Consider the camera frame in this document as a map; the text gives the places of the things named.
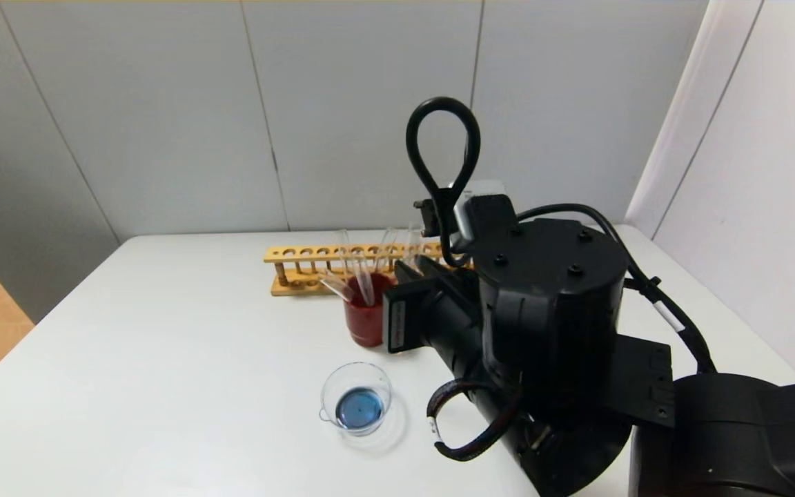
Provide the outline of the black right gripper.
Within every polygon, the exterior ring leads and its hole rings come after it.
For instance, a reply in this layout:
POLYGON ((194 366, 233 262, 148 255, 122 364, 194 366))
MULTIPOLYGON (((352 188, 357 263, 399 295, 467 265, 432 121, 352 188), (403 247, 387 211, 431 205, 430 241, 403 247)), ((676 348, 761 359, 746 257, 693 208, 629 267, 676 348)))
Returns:
POLYGON ((482 303, 475 271, 449 269, 431 257, 395 263, 397 283, 384 290, 382 339, 389 353, 433 347, 453 375, 482 364, 482 303))

